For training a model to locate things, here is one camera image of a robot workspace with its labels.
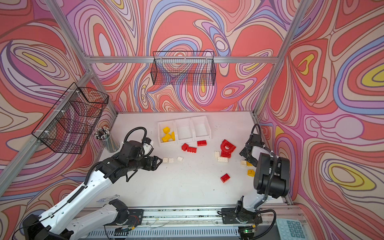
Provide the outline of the yellow sloped lego brick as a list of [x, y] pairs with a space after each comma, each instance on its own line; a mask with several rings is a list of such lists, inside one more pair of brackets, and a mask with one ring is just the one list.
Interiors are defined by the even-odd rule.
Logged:
[[164, 137], [162, 137], [162, 141], [163, 143], [166, 143], [166, 142], [169, 142], [170, 140], [172, 140], [172, 136], [170, 134], [165, 134]]

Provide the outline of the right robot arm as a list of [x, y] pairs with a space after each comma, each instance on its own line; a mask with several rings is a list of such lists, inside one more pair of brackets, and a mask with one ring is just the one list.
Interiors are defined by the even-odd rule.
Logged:
[[240, 155], [256, 167], [254, 189], [257, 193], [242, 196], [235, 207], [235, 219], [247, 223], [258, 217], [261, 206], [267, 201], [288, 194], [291, 162], [268, 149], [258, 134], [250, 134]]

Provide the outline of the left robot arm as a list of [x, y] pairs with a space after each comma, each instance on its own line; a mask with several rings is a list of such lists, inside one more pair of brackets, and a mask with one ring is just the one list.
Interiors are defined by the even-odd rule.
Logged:
[[129, 172], [155, 171], [163, 160], [152, 156], [150, 144], [137, 141], [125, 142], [113, 156], [94, 164], [86, 178], [74, 191], [58, 204], [40, 215], [30, 215], [23, 221], [21, 230], [27, 240], [77, 240], [105, 225], [128, 225], [130, 212], [126, 204], [115, 199], [100, 210], [81, 218], [77, 214], [101, 192], [120, 178], [127, 181]]

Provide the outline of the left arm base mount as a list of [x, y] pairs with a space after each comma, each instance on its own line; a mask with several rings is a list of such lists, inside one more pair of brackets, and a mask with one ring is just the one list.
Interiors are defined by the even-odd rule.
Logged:
[[142, 224], [144, 210], [129, 209], [121, 200], [111, 200], [101, 210], [111, 220], [107, 222], [107, 226], [137, 227]]

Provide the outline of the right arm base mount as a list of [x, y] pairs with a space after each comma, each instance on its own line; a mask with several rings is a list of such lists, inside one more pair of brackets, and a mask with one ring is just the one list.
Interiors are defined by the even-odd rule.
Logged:
[[259, 213], [244, 208], [244, 196], [242, 196], [234, 208], [222, 208], [218, 211], [224, 224], [253, 224], [259, 225], [263, 222]]

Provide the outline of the red long lego brick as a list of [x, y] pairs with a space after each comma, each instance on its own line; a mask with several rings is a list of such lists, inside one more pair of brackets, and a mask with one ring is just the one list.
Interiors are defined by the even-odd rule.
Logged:
[[195, 147], [187, 147], [187, 152], [189, 152], [189, 153], [196, 153], [197, 152], [197, 148], [195, 148]]

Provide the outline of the red arch lego piece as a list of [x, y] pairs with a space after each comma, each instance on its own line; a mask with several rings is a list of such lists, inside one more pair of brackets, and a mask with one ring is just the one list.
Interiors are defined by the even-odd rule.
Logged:
[[221, 151], [227, 152], [227, 153], [233, 153], [236, 149], [236, 146], [230, 143], [227, 140], [223, 140], [221, 143]]

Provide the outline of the white long lego plate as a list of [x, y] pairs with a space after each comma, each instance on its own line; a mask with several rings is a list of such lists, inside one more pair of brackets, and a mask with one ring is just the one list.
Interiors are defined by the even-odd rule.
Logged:
[[217, 160], [219, 163], [228, 163], [229, 162], [229, 159], [225, 158], [225, 157], [218, 157]]

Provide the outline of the yellow tall lego brick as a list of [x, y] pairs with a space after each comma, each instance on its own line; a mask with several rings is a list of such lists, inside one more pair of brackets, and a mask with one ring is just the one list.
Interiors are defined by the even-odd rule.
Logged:
[[170, 132], [170, 128], [169, 127], [163, 128], [163, 132], [164, 134], [168, 134]]

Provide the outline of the yellow lego brick front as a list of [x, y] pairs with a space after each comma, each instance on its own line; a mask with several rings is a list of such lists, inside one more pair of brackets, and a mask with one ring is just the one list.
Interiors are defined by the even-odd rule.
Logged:
[[248, 170], [247, 171], [247, 175], [250, 176], [250, 177], [254, 177], [256, 174], [256, 172], [254, 170]]

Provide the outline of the red square lego brick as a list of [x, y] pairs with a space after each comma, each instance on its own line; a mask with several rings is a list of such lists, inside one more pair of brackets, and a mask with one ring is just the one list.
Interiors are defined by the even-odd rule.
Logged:
[[183, 150], [183, 151], [187, 151], [188, 147], [189, 147], [189, 145], [188, 145], [187, 143], [184, 143], [184, 144], [182, 145], [182, 150]]

